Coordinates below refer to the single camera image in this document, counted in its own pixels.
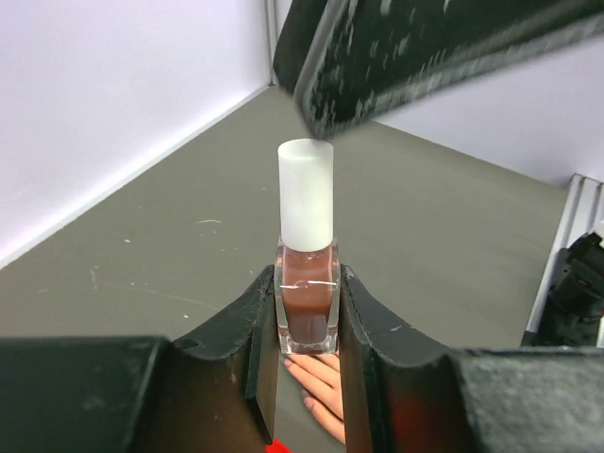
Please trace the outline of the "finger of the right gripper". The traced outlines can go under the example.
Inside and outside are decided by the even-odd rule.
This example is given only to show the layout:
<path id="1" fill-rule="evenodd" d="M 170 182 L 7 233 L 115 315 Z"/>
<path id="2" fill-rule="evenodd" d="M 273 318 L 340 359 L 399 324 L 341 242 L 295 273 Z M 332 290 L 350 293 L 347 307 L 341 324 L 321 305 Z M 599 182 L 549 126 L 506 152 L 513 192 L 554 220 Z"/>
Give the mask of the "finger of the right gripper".
<path id="1" fill-rule="evenodd" d="M 313 138 L 589 41 L 599 1 L 295 1 L 273 68 Z"/>

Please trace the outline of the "pink nail polish bottle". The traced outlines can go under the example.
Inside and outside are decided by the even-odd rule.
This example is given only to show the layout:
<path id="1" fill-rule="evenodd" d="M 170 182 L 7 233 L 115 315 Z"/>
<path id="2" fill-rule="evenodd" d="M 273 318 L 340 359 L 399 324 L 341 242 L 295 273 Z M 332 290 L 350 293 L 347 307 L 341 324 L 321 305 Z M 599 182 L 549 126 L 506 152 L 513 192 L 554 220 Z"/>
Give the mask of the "pink nail polish bottle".
<path id="1" fill-rule="evenodd" d="M 319 251 L 298 252 L 279 243 L 274 286 L 280 352 L 335 353 L 341 297 L 338 244 L 333 242 Z"/>

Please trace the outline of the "white nail polish cap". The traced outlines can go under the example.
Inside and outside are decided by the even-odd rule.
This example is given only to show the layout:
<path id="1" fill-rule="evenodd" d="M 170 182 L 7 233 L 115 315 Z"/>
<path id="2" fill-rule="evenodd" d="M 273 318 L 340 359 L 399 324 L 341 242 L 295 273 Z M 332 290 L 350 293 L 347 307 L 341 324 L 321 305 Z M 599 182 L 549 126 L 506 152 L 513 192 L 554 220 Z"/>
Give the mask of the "white nail polish cap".
<path id="1" fill-rule="evenodd" d="M 277 149 L 280 237 L 292 250 L 314 252 L 333 241 L 333 153 L 330 143 L 313 139 Z"/>

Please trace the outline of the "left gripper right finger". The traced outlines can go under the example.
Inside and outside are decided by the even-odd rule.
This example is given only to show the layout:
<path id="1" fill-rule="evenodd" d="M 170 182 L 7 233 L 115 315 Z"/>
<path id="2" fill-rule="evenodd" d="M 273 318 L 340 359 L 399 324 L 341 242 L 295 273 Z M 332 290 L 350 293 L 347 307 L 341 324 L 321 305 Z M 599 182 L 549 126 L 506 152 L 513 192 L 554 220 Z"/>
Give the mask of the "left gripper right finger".
<path id="1" fill-rule="evenodd" d="M 450 348 L 342 269 L 340 359 L 350 452 L 599 452 L 599 348 Z"/>

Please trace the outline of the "mannequin hand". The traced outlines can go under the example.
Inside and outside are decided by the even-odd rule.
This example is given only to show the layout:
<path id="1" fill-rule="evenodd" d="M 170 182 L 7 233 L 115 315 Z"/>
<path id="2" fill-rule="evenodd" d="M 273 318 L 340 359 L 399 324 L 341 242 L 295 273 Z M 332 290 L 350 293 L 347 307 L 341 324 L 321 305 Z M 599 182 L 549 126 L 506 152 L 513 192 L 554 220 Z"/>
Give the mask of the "mannequin hand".
<path id="1" fill-rule="evenodd" d="M 340 444 L 345 444 L 339 353 L 285 355 L 282 364 L 301 385 L 302 400 L 313 419 Z"/>

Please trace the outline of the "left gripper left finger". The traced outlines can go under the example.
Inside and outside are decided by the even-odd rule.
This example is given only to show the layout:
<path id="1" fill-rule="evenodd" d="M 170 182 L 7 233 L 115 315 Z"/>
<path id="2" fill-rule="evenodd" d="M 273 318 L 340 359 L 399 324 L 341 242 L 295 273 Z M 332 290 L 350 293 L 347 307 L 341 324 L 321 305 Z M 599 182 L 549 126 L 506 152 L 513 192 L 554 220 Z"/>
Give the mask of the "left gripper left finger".
<path id="1" fill-rule="evenodd" d="M 274 270 L 199 327 L 1 343 L 5 452 L 261 452 L 273 441 Z"/>

